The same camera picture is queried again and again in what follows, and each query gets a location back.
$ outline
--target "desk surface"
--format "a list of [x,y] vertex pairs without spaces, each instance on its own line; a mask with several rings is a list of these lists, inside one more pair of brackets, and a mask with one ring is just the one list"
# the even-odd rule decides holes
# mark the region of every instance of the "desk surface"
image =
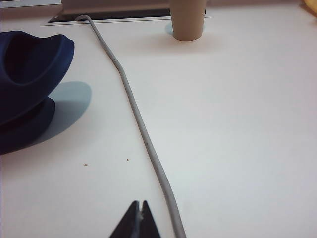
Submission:
[[[64,34],[76,47],[52,94],[50,133],[1,157],[1,234],[104,238],[146,199],[171,238],[119,75],[89,25],[41,26],[59,10],[1,10],[1,31]],[[170,20],[97,27],[126,70],[189,238],[314,238],[317,21],[298,2],[211,14],[193,42],[173,39]]]

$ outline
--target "yellow object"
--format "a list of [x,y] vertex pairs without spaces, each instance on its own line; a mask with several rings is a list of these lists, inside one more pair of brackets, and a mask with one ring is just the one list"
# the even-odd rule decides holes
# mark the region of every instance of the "yellow object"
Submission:
[[317,0],[305,0],[306,5],[317,13]]

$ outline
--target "cable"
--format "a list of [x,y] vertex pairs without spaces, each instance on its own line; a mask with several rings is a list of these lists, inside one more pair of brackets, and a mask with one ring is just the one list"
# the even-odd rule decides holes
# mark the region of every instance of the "cable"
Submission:
[[100,35],[98,29],[96,28],[94,22],[92,21],[92,19],[90,18],[90,16],[87,15],[81,15],[78,16],[75,21],[80,21],[80,20],[84,20],[87,19],[91,25],[91,27],[93,28],[101,46],[103,47],[103,49],[105,50],[105,52],[108,54],[108,56],[110,57],[110,59],[112,60],[114,66],[117,68],[117,70],[120,73],[121,79],[122,79],[122,83],[124,85],[125,91],[127,93],[127,96],[129,98],[129,102],[135,117],[135,120],[137,121],[140,133],[142,135],[143,141],[144,141],[144,145],[148,151],[150,160],[152,162],[152,165],[154,167],[154,170],[157,174],[159,183],[162,187],[164,196],[165,196],[165,200],[167,203],[167,207],[168,207],[168,211],[169,211],[169,215],[173,224],[173,229],[174,229],[174,233],[175,233],[175,237],[176,238],[186,238],[186,234],[184,231],[184,227],[182,224],[182,220],[178,211],[178,207],[177,207],[177,203],[173,194],[173,190],[168,182],[167,176],[164,172],[164,169],[162,167],[162,164],[159,161],[159,157],[154,149],[154,146],[151,142],[149,133],[144,125],[142,116],[140,114],[139,108],[137,103],[135,102],[132,90],[130,88],[129,82],[127,80],[127,77],[125,75],[124,69],[121,66],[121,64],[119,63],[118,59],[114,56],[113,52],[111,51],[111,49],[109,48],[109,46],[105,43],[105,41],[103,40],[102,36]]

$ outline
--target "dark blue plastic object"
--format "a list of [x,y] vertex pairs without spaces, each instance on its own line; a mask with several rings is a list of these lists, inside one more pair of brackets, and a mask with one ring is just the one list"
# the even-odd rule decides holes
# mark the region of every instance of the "dark blue plastic object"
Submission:
[[73,55],[74,42],[64,35],[0,33],[0,154],[25,146],[47,128],[55,109],[47,96]]

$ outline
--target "beige cup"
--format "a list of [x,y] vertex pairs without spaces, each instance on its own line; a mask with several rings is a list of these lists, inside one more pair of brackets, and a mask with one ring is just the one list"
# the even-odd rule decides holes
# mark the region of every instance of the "beige cup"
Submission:
[[174,37],[192,41],[203,33],[206,0],[169,0]]

